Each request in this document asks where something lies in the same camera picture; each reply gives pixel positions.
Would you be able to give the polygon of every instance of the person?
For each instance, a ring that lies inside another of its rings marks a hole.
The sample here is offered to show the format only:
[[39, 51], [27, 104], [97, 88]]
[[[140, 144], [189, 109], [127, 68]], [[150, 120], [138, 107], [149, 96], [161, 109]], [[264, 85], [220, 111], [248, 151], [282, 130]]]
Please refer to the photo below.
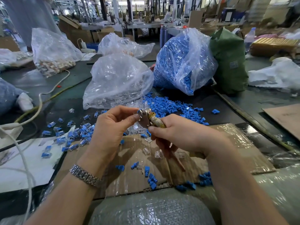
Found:
[[[101, 178], [117, 153], [123, 132], [139, 120], [137, 111], [138, 108], [117, 106], [101, 114], [91, 143], [76, 164]], [[178, 147], [206, 156], [223, 225], [288, 224], [246, 171], [240, 155], [225, 136], [175, 114], [163, 117], [162, 121], [167, 128], [150, 126], [148, 130], [166, 157], [170, 156], [170, 150], [175, 151]], [[24, 224], [81, 225], [96, 190], [68, 173]]]
[[17, 32], [31, 51], [33, 28], [45, 28], [62, 35], [56, 25], [49, 0], [2, 0]]

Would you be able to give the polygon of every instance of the metal watch band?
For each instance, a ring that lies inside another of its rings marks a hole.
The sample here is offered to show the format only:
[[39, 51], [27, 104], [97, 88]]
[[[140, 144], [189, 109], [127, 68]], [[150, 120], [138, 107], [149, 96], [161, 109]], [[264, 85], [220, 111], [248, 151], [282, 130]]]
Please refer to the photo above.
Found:
[[93, 176], [86, 170], [82, 169], [80, 166], [74, 164], [73, 167], [70, 169], [71, 174], [75, 177], [79, 178], [80, 180], [84, 181], [86, 184], [91, 185], [93, 187], [99, 188], [100, 187], [100, 179]]

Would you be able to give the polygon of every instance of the dark table surface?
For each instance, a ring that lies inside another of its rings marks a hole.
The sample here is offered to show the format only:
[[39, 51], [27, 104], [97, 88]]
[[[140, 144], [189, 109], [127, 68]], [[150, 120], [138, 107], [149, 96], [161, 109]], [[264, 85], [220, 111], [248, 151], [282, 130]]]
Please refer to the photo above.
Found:
[[[62, 87], [57, 88], [52, 95], [56, 94], [63, 88], [74, 85], [88, 77], [91, 77], [90, 70], [92, 65], [87, 65], [87, 63], [88, 61], [77, 62], [76, 66], [70, 69], [70, 76], [60, 84]], [[151, 66], [153, 62], [146, 62], [146, 64]], [[248, 59], [246, 63], [248, 70], [257, 70], [269, 65], [270, 63], [268, 60], [263, 58], [251, 58]], [[66, 73], [60, 73], [45, 79], [40, 76], [37, 77], [37, 75], [35, 75], [36, 73], [28, 74], [27, 72], [29, 70], [30, 69], [19, 69], [5, 71], [1, 72], [1, 77], [16, 87], [28, 91], [35, 104], [38, 104], [38, 94], [40, 92], [50, 91], [52, 87], [66, 75]], [[99, 109], [83, 109], [82, 96], [89, 82], [90, 80], [87, 80], [75, 86], [74, 88], [63, 92], [50, 102], [47, 102], [45, 105], [43, 105], [42, 112], [35, 119], [39, 129], [39, 133], [37, 133], [36, 137], [41, 137], [40, 134], [43, 130], [45, 130], [46, 125], [52, 121], [56, 121], [58, 118], [62, 118], [64, 120], [73, 120], [75, 121], [76, 125], [80, 125], [84, 121], [83, 117], [86, 114], [89, 114], [92, 117], [90, 123], [96, 122], [94, 113]], [[173, 101], [180, 100], [181, 102], [192, 103], [193, 107], [203, 107], [204, 111], [201, 112], [201, 116], [205, 117], [206, 121], [210, 125], [229, 122], [235, 124], [246, 134], [246, 136], [255, 144], [255, 146], [270, 159], [276, 168], [283, 168], [299, 163], [299, 160], [295, 158], [294, 155], [290, 154], [282, 147], [272, 143], [265, 136], [257, 132], [255, 128], [249, 125], [246, 120], [235, 113], [217, 94], [215, 94], [215, 92], [209, 86], [195, 91], [193, 96], [188, 96], [179, 90], [165, 89], [160, 91], [160, 88], [152, 88], [152, 92], [154, 95], [167, 96]], [[299, 103], [299, 98], [291, 98], [289, 93], [255, 87], [248, 87], [246, 91], [228, 98], [238, 104], [253, 118], [255, 118], [261, 125], [267, 128], [269, 132], [278, 136], [283, 141], [288, 142], [294, 147], [299, 148], [299, 141], [262, 111], [262, 108]], [[74, 113], [69, 113], [69, 109], [71, 108], [75, 110]], [[211, 111], [213, 109], [218, 109], [220, 113], [218, 115], [212, 114]], [[13, 109], [12, 112], [1, 117], [0, 125], [13, 122], [19, 116], [19, 111]], [[25, 125], [24, 131], [20, 134], [18, 139], [23, 139], [26, 137], [26, 135], [29, 135], [33, 131], [34, 128], [32, 124]], [[57, 164], [57, 166], [54, 168], [56, 171], [52, 179], [57, 173], [64, 156], [65, 155], [63, 155], [59, 164]], [[38, 206], [40, 202], [40, 196], [46, 188], [47, 185], [38, 186], [33, 189], [33, 207]], [[27, 206], [27, 197], [27, 190], [0, 194], [0, 219], [13, 215], [24, 214]]]

